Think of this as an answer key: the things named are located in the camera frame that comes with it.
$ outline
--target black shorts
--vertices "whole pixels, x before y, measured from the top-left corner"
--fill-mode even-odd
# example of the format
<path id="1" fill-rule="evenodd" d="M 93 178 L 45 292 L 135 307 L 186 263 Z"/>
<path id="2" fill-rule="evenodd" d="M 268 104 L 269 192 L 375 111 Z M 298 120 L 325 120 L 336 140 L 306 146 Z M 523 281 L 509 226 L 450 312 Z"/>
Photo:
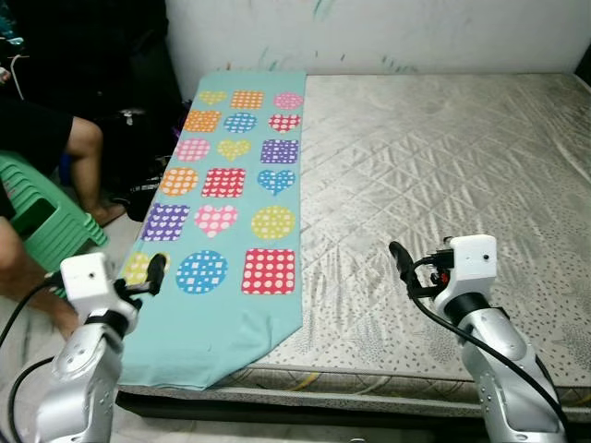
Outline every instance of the black shorts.
<path id="1" fill-rule="evenodd" d="M 0 97 L 0 150 L 17 152 L 42 174 L 50 174 L 66 149 L 73 119 L 34 103 Z M 0 216 L 12 215 L 0 186 Z"/>

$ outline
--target person's foot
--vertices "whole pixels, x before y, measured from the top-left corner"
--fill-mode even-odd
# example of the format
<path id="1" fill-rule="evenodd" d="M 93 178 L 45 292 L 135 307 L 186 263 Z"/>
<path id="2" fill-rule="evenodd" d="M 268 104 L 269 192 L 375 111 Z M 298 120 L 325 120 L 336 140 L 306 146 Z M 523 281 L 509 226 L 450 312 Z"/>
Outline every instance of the person's foot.
<path id="1" fill-rule="evenodd" d="M 61 299 L 56 303 L 50 317 L 65 340 L 69 339 L 70 335 L 72 335 L 79 326 L 78 314 L 72 306 Z"/>
<path id="2" fill-rule="evenodd" d="M 101 206 L 96 210 L 89 211 L 89 213 L 99 223 L 99 226 L 106 226 L 125 214 L 126 209 L 123 205 Z"/>

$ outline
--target bed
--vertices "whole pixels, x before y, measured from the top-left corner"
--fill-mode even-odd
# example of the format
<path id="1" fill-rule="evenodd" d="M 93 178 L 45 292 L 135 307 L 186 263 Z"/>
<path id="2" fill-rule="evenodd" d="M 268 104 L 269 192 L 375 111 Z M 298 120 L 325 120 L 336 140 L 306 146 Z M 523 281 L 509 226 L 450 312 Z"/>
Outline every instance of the bed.
<path id="1" fill-rule="evenodd" d="M 561 74 L 308 77 L 303 328 L 210 389 L 122 386 L 119 404 L 479 416 L 455 338 L 407 299 L 388 243 L 419 258 L 489 233 L 494 305 L 532 339 L 567 414 L 591 422 L 590 111 Z"/>

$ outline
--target cloth with patterned shapes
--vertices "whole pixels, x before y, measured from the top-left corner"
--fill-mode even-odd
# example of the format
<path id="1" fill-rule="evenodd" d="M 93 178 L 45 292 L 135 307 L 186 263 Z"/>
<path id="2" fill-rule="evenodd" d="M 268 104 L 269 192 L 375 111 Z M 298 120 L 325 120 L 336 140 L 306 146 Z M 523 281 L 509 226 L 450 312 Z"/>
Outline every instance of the cloth with patterned shapes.
<path id="1" fill-rule="evenodd" d="M 301 327 L 305 79 L 220 71 L 199 83 L 122 269 L 141 283 L 150 258 L 168 254 L 160 293 L 126 337 L 123 385 L 206 389 Z"/>

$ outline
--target purple square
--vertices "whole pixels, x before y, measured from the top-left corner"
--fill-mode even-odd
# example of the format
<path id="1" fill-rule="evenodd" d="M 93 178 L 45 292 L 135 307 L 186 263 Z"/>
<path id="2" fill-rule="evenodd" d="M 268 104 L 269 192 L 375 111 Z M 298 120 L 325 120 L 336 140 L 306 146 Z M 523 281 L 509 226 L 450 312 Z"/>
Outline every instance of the purple square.
<path id="1" fill-rule="evenodd" d="M 261 163 L 295 163 L 299 143 L 297 140 L 265 140 L 260 153 Z"/>
<path id="2" fill-rule="evenodd" d="M 185 205 L 154 203 L 144 222 L 141 239 L 146 242 L 173 242 L 181 236 L 183 224 L 190 211 Z"/>

